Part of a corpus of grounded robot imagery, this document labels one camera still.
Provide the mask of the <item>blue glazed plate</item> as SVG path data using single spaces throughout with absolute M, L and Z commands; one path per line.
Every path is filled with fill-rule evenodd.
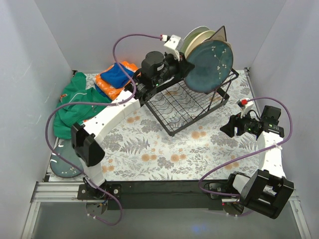
M 83 170 L 82 163 L 76 156 L 75 151 L 71 146 L 71 140 L 62 140 L 54 149 L 58 154 L 66 158 L 69 162 Z M 74 166 L 61 160 L 55 153 L 52 153 L 50 158 L 50 168 L 52 172 L 61 178 L 74 178 L 81 174 Z
M 184 79 L 187 87 L 197 93 L 210 93 L 228 78 L 234 56 L 226 42 L 209 40 L 196 46 L 187 61 L 194 65 Z

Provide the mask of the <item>white scalloped plate front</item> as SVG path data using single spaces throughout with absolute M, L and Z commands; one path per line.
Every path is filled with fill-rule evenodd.
M 187 34 L 187 36 L 183 39 L 183 45 L 181 47 L 181 52 L 184 52 L 188 45 L 190 44 L 190 42 L 200 33 L 209 30 L 209 28 L 207 26 L 199 26 L 195 29 L 193 29 L 191 32 L 189 32 Z

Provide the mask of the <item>cream and green round plate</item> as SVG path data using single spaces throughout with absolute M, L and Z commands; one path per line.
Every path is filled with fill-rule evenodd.
M 213 34 L 215 33 L 215 31 L 213 30 L 207 30 L 204 31 L 202 33 L 200 33 L 199 35 L 197 35 L 188 45 L 184 55 L 187 58 L 187 56 L 191 53 L 191 51 L 198 46 L 199 44 L 201 44 L 202 42 L 204 42 L 205 40 L 209 39 Z

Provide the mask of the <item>square floral plate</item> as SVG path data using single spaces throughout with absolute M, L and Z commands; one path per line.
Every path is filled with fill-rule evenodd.
M 212 36 L 210 36 L 207 40 L 219 40 L 223 42 L 227 42 L 227 35 L 225 26 L 221 26 Z

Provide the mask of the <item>pink and cream round plate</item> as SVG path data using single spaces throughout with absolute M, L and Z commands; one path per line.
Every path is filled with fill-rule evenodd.
M 229 42 L 224 42 L 231 50 L 232 50 L 232 45 Z

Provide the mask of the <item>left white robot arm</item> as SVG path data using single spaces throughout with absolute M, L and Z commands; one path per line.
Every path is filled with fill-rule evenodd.
M 83 125 L 72 126 L 72 147 L 82 163 L 85 190 L 91 197 L 106 198 L 107 183 L 101 164 L 105 152 L 100 144 L 107 134 L 154 95 L 185 79 L 194 67 L 183 53 L 175 59 L 172 54 L 149 52 L 133 74 L 134 82 L 128 83 L 114 100 L 115 106 L 105 107 Z

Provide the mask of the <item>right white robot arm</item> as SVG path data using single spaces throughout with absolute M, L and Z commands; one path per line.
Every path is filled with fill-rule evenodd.
M 294 190 L 282 167 L 279 142 L 284 138 L 284 129 L 278 125 L 281 109 L 265 106 L 261 117 L 254 119 L 250 116 L 252 107 L 252 102 L 241 104 L 241 112 L 232 115 L 220 130 L 229 137 L 255 135 L 258 147 L 263 149 L 259 154 L 259 168 L 251 177 L 232 173 L 222 192 L 231 198 L 239 197 L 241 206 L 276 219 Z

